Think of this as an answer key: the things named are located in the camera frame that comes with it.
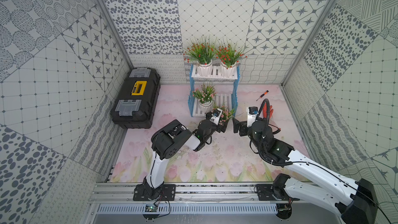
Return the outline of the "pink flower pot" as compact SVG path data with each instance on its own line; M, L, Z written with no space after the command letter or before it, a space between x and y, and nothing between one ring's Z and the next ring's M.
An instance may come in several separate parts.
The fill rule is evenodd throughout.
M221 110L221 114L220 114L220 119L218 124L219 125L225 125L229 119L232 119L234 117L234 114L236 112L236 110L233 108L231 110L229 110L225 105L223 106L215 106L213 108L213 110Z
M215 95L215 87L211 84L204 83L201 89L197 88L193 91L193 97L198 100L199 108L204 114L212 109Z

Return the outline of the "red flower pot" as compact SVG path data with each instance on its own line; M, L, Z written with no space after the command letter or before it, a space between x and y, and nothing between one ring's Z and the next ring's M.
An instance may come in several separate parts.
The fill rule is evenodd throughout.
M216 52L220 60L220 72L223 77L232 77L237 72L237 67L242 59L247 58L245 48L238 43L221 42Z
M190 40L183 55L187 62L197 65L199 76L208 77L212 73L212 61L216 54L215 41L210 36L202 36Z

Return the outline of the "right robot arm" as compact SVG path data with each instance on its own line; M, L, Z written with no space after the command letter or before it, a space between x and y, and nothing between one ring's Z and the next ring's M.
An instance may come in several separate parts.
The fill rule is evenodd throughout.
M293 146L274 137L273 126L264 119L252 124L233 119L234 133L247 136L255 153L268 164L304 176L311 184L301 183L287 174L279 174L273 182L277 198L300 199L322 207L346 224L374 224L381 212L374 185L362 178L336 173L310 159Z

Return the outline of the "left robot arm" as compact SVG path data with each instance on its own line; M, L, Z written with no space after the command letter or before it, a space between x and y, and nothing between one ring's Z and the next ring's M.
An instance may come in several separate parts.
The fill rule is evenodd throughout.
M183 146L198 152L205 145L211 144L211 136L217 130L219 122L219 117L202 120L198 128L192 132L175 119L152 136L152 164L143 181L146 193L152 199L160 194L166 167L171 157Z

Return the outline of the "blue white wooden rack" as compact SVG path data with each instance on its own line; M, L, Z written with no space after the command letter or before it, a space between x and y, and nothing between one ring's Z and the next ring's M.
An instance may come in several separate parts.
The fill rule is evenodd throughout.
M219 73L221 66L214 66L212 73L208 77L200 76L197 73L197 65L192 64L189 73L190 81L190 94L188 97L188 107L191 117L202 117L205 113L199 109L199 101L193 96L195 90L195 81L201 82L215 82L215 80L230 80L233 82L232 93L216 93L214 103L218 106L226 106L229 110L237 110L238 99L237 99L237 88L240 80L240 68L236 69L236 72L231 77L224 77Z

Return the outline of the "orange black screwdriver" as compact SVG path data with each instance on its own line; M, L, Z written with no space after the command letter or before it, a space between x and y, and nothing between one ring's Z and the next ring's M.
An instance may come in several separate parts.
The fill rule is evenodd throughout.
M261 99L261 98L263 98L266 94L268 94L269 93L269 91L268 90L266 90L264 93L262 93L260 96L259 96L259 98L256 100L256 101L258 101L259 99Z

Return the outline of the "black plastic toolbox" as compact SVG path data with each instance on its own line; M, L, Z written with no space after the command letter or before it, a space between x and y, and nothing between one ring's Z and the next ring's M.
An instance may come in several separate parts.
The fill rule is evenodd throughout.
M124 129L149 129L161 88L154 68L134 68L124 80L110 111L112 121Z

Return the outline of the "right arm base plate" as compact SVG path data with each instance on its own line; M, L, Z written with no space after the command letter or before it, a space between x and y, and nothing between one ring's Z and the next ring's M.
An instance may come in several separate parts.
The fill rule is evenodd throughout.
M298 198L291 198L285 191L285 185L256 184L254 191L259 201L299 201Z

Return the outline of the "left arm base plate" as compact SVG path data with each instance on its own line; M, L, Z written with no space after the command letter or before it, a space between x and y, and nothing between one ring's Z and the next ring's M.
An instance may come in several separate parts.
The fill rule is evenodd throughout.
M137 185L134 189L133 201L151 201L162 198L163 201L174 201L176 185L162 184L158 188L151 188L147 184Z

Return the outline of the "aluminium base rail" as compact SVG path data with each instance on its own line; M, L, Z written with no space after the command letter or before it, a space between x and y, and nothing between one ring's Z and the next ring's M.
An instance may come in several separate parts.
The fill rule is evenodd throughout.
M170 183L176 185L175 200L171 203L246 203L259 201L254 187L258 183ZM98 183L94 186L89 203L154 202L133 201L136 183Z

